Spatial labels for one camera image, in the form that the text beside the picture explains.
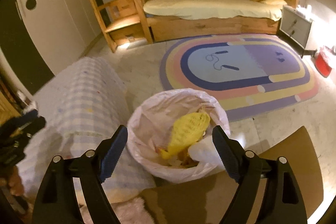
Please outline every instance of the rug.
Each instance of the rug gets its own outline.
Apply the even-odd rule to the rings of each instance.
[[[215,97],[230,122],[314,97],[315,74],[274,35],[239,34],[183,38],[164,55],[165,90],[193,88]]]

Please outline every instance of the mattress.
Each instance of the mattress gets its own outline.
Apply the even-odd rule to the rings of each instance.
[[[236,16],[269,18],[278,21],[284,0],[255,2],[251,0],[149,0],[143,10],[156,16],[178,16],[196,20]]]

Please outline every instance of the wooden ladder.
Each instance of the wooden ladder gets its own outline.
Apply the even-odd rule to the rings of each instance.
[[[119,45],[144,37],[148,43],[153,43],[147,19],[142,9],[146,1],[140,0],[141,9],[138,9],[136,0],[112,0],[99,6],[96,0],[90,0],[100,28],[112,52],[115,52]],[[108,9],[113,19],[113,22],[108,26],[105,25],[100,13],[103,9]]]

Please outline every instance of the wooden bed frame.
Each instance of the wooden bed frame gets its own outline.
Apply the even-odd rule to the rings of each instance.
[[[200,20],[185,20],[175,16],[153,16],[146,18],[142,8],[144,0],[134,1],[138,13],[142,14],[142,20],[146,21],[142,25],[149,28],[155,42],[209,34],[276,34],[278,28],[278,22],[271,19],[242,16],[228,19],[210,18]],[[285,1],[289,5],[296,7],[298,0]]]
[[[146,17],[147,0],[112,0],[98,4],[90,0],[101,30],[112,52],[118,45],[145,37],[148,43],[210,34],[265,33],[276,34],[278,22],[268,18],[236,16],[233,18],[185,20],[175,16]],[[292,7],[298,0],[285,0]],[[105,25],[101,11],[107,9],[113,22]]]

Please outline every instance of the hand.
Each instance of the hand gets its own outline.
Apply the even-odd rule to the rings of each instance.
[[[7,178],[0,178],[0,187],[6,185],[9,186],[12,195],[21,196],[24,194],[25,189],[16,166],[13,167],[12,173]]]

